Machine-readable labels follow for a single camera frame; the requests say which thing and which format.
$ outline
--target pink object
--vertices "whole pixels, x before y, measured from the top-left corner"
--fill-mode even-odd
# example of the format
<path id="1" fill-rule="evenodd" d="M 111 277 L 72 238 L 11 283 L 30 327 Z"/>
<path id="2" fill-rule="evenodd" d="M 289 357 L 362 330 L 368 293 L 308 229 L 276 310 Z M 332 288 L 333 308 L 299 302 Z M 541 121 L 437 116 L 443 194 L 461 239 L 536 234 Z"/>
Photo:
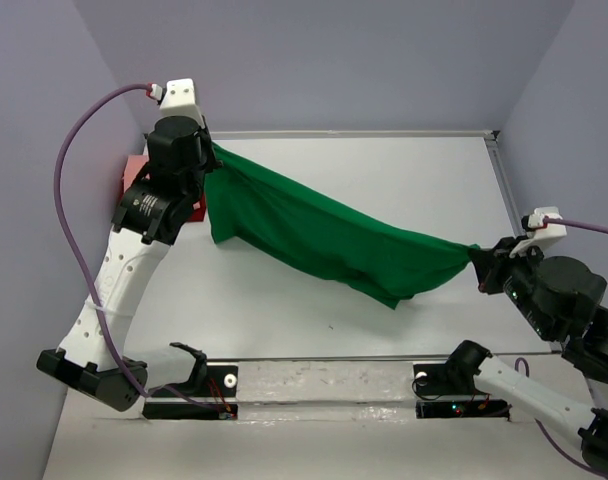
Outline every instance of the pink object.
<path id="1" fill-rule="evenodd" d="M 122 193 L 126 191 L 128 187 L 133 184 L 133 180 L 137 176 L 137 173 L 142 169 L 144 164 L 148 162 L 147 155 L 129 155 L 126 161 L 126 167 L 124 168 L 124 175 L 122 176 Z M 193 205 L 195 211 L 189 222 L 203 222 L 206 216 L 206 198 L 202 195 L 202 199 Z"/>

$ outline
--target gray wall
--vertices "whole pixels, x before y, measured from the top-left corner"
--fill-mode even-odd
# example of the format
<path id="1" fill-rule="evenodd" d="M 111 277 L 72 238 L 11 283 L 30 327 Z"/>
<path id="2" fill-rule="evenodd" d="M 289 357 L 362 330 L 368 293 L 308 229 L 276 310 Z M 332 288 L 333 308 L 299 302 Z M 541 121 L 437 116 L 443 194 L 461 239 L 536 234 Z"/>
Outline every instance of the gray wall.
<path id="1" fill-rule="evenodd" d="M 220 131 L 499 129 L 573 3 L 74 1 L 118 83 L 193 77 Z"/>
<path id="2" fill-rule="evenodd" d="M 557 205 L 608 226 L 608 1 L 573 7 L 500 138 L 522 212 Z M 607 236 L 569 229 L 553 250 L 608 280 Z"/>
<path id="3" fill-rule="evenodd" d="M 85 297 L 53 209 L 53 165 L 73 122 L 115 86 L 70 0 L 0 0 L 0 479 L 42 477 L 64 389 L 35 361 Z M 65 165 L 66 211 L 94 268 L 125 155 L 139 148 L 139 129 L 116 101 Z"/>

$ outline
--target green cloth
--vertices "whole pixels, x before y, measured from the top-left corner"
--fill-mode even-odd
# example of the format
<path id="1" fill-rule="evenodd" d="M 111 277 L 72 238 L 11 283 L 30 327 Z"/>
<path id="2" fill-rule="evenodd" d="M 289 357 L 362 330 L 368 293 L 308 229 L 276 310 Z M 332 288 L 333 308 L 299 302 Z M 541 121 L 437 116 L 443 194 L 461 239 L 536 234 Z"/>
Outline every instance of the green cloth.
<path id="1" fill-rule="evenodd" d="M 205 182 L 215 243 L 240 237 L 390 308 L 446 283 L 469 262 L 466 245 L 386 225 L 219 146 L 215 155 L 224 166 Z"/>

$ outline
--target wall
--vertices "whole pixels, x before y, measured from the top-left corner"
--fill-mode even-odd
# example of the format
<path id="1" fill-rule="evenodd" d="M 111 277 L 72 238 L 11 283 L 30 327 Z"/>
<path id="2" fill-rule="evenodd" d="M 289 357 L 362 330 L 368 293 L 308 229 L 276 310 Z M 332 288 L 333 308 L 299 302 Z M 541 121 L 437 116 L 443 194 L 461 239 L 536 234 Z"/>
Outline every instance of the wall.
<path id="1" fill-rule="evenodd" d="M 193 77 L 217 131 L 499 129 L 573 3 L 74 1 L 118 83 Z"/>
<path id="2" fill-rule="evenodd" d="M 557 205 L 569 219 L 608 226 L 607 0 L 573 7 L 500 138 L 522 213 Z M 553 251 L 608 280 L 607 236 L 569 229 Z"/>
<path id="3" fill-rule="evenodd" d="M 52 200 L 66 132 L 116 87 L 69 0 L 0 0 L 0 479 L 42 477 L 64 389 L 35 368 L 85 297 Z M 141 148 L 124 101 L 93 119 L 65 165 L 64 201 L 97 268 L 125 155 Z"/>

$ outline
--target green fabric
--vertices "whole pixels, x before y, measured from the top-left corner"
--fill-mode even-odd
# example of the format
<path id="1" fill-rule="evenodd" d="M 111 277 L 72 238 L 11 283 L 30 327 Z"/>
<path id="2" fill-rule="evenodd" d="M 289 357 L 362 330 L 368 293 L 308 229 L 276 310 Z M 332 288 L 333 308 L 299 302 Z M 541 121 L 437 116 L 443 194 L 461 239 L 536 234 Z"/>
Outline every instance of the green fabric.
<path id="1" fill-rule="evenodd" d="M 224 166 L 205 186 L 215 243 L 240 237 L 391 308 L 446 283 L 469 262 L 466 245 L 386 225 L 219 146 L 215 155 Z"/>

